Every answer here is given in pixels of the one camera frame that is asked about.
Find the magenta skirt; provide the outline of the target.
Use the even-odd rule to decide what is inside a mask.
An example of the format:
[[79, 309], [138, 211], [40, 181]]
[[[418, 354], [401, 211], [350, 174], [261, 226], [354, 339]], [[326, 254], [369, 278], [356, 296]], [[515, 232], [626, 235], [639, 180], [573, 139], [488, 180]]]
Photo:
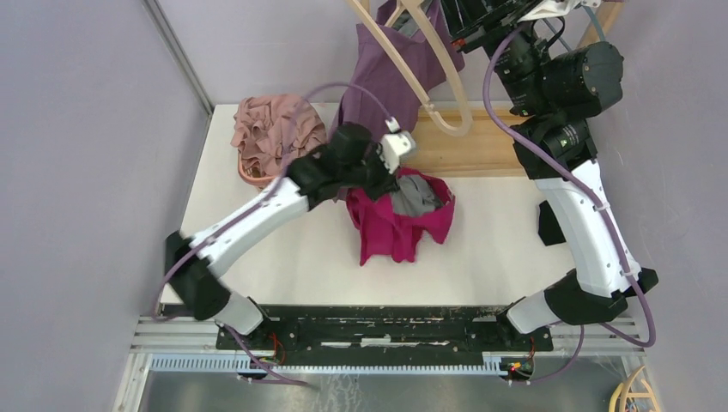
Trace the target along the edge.
[[440, 245], [449, 234], [456, 197], [444, 180], [403, 168], [397, 183], [397, 190], [376, 201], [362, 189], [346, 196], [349, 216], [360, 233], [360, 265], [373, 256], [413, 263], [424, 233]]

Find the blue-grey plastic hanger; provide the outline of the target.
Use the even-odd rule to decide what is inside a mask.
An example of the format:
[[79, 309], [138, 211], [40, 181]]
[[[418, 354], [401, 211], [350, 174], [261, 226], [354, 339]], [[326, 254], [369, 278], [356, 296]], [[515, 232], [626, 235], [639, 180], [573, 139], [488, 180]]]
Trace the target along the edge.
[[552, 56], [575, 49], [584, 34], [588, 40], [606, 40], [607, 28], [599, 20], [601, 7], [580, 6], [564, 17], [566, 26], [561, 37], [549, 48]]

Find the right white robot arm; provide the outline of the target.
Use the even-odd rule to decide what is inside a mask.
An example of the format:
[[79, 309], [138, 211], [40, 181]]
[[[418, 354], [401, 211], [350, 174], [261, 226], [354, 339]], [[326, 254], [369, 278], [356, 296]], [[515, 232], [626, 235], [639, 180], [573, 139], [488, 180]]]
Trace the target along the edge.
[[622, 98], [623, 58], [604, 39], [559, 56], [552, 39], [535, 29], [563, 20], [586, 1], [445, 1], [441, 4], [452, 46], [483, 49], [486, 78], [497, 77], [520, 124], [504, 125], [527, 177], [544, 195], [538, 234], [545, 245], [569, 246], [574, 268], [551, 286], [512, 303], [495, 336], [507, 350], [526, 344], [531, 332], [553, 324], [584, 326], [612, 321], [628, 299], [644, 301], [658, 284], [623, 241], [604, 192], [598, 151], [588, 121]]

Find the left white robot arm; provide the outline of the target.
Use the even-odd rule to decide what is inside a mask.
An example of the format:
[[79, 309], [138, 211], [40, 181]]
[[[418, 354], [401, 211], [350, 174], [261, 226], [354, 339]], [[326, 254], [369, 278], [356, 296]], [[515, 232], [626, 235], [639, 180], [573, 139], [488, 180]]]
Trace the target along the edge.
[[187, 315], [230, 326], [248, 348], [262, 348], [270, 338], [262, 310], [225, 286], [222, 277], [259, 241], [345, 189], [360, 188], [373, 200], [395, 191], [397, 171], [416, 144], [394, 119], [386, 123], [390, 131], [377, 142], [360, 124], [339, 125], [329, 142], [292, 160], [231, 215], [190, 237], [179, 231], [168, 235], [163, 282]]

